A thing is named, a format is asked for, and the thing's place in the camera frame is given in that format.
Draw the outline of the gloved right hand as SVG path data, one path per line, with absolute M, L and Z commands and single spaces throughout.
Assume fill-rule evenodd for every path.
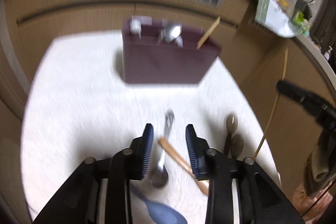
M 314 198 L 335 179 L 335 137 L 323 130 L 307 158 L 303 171 L 303 187 Z

